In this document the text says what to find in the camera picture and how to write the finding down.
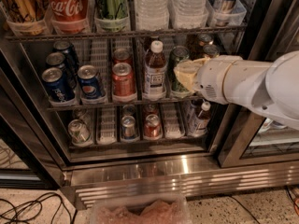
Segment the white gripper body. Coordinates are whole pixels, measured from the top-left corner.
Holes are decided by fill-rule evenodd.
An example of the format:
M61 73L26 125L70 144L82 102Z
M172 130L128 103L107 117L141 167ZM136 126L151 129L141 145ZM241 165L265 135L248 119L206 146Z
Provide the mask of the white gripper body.
M218 104L226 105L223 84L228 70L236 61L242 61L240 56L221 55L209 59L197 72L193 79L193 88L203 97Z

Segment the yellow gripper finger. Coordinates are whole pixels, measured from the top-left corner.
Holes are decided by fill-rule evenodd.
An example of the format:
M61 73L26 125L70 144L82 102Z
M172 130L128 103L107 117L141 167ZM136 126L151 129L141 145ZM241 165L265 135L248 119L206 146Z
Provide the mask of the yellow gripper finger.
M178 82L190 92L194 92L194 81L199 69L208 62L208 58L197 60L182 60L174 68Z

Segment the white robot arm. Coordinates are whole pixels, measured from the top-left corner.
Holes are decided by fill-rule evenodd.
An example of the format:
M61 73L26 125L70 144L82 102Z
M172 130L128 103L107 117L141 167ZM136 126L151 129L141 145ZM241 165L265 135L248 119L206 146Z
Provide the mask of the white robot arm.
M221 55L184 61L174 68L177 80L188 91L208 101L244 106L255 114L299 129L299 52L273 62L244 60Z

